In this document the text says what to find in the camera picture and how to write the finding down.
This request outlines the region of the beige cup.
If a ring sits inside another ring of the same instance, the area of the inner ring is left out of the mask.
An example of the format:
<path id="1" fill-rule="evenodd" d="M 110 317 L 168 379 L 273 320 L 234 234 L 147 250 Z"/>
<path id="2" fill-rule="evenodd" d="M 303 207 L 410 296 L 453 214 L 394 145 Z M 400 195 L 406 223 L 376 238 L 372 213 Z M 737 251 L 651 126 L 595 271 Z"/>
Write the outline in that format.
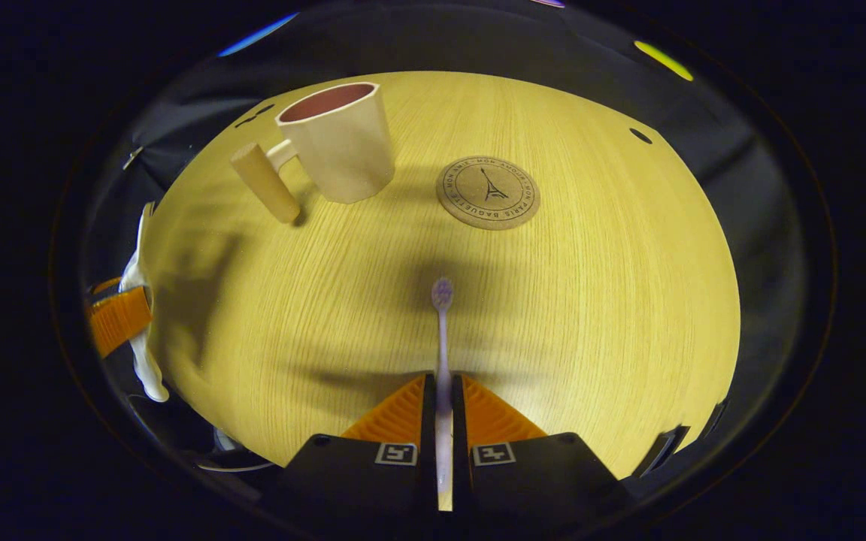
<path id="1" fill-rule="evenodd" d="M 312 93 L 275 117 L 284 140 L 271 150 L 250 143 L 229 159 L 238 178 L 278 222 L 295 222 L 298 199 L 280 171 L 298 159 L 319 193 L 330 202 L 372 198 L 395 175 L 395 152 L 381 86 L 342 83 Z"/>

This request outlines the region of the white toothbrush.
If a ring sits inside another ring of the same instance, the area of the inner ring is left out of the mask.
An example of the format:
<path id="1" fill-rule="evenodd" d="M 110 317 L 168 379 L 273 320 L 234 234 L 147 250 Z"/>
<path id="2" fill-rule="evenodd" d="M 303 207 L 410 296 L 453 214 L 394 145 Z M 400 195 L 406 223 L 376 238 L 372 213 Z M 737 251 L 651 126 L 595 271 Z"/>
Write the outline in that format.
<path id="1" fill-rule="evenodd" d="M 453 304 L 453 282 L 441 277 L 431 290 L 438 318 L 438 363 L 435 373 L 435 460 L 438 509 L 453 511 L 453 377 L 448 367 L 447 312 Z"/>

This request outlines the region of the round cork coaster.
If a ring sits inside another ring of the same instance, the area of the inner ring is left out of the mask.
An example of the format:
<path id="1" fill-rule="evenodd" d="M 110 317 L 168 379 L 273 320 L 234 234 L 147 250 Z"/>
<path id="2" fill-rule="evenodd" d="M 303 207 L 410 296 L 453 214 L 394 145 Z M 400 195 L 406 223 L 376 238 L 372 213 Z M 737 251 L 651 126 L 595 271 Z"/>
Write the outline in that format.
<path id="1" fill-rule="evenodd" d="M 488 231 L 525 225 L 542 201 L 532 175 L 491 156 L 467 156 L 449 163 L 435 185 L 440 205 L 453 218 Z"/>

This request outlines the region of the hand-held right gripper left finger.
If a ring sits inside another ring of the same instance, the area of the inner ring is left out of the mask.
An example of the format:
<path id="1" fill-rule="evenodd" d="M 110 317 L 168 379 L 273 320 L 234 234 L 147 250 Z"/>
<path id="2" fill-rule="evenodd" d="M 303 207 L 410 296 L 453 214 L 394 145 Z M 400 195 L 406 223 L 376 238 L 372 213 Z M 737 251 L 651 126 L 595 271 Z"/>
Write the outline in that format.
<path id="1" fill-rule="evenodd" d="M 437 509 L 433 377 L 420 374 L 339 435 L 315 434 L 279 475 L 301 519 L 413 519 Z"/>

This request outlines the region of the wooden desktop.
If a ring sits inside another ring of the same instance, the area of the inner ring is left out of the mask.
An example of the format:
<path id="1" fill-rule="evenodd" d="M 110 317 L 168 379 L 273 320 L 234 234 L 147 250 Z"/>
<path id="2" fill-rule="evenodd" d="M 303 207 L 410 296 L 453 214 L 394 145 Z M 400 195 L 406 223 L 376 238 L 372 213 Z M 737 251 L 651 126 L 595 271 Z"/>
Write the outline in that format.
<path id="1" fill-rule="evenodd" d="M 731 251 L 700 184 L 642 121 L 538 83 L 374 73 L 396 151 L 374 198 L 327 201 L 298 161 L 282 225 L 230 167 L 283 139 L 274 118 L 321 83 L 233 123 L 175 180 L 142 243 L 148 352 L 171 396 L 285 465 L 434 370 L 431 288 L 453 281 L 448 362 L 548 434 L 574 432 L 618 477 L 659 434 L 697 439 L 728 393 L 741 314 Z M 488 231 L 440 205 L 457 159 L 532 175 L 540 209 Z"/>

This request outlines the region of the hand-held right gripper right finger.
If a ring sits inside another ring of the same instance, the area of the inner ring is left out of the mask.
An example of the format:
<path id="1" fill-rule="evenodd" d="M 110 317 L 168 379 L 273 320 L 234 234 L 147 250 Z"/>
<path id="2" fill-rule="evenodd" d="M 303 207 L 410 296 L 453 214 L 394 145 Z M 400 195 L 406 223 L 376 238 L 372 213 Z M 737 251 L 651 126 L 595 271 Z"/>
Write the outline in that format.
<path id="1" fill-rule="evenodd" d="M 574 432 L 547 434 L 467 374 L 453 380 L 455 509 L 474 519 L 608 519 L 629 492 Z"/>

